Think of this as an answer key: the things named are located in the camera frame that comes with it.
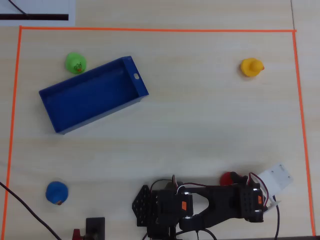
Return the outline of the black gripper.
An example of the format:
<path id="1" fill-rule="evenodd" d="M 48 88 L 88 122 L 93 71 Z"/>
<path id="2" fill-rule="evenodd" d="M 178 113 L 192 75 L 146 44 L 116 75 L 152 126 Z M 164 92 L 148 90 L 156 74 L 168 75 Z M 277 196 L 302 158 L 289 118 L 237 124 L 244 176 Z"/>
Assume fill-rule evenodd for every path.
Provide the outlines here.
<path id="1" fill-rule="evenodd" d="M 247 185 L 247 176 L 230 173 L 232 184 L 238 184 L 238 211 L 237 219 L 244 219 L 250 223 L 264 221 L 264 196 L 259 183 Z"/>

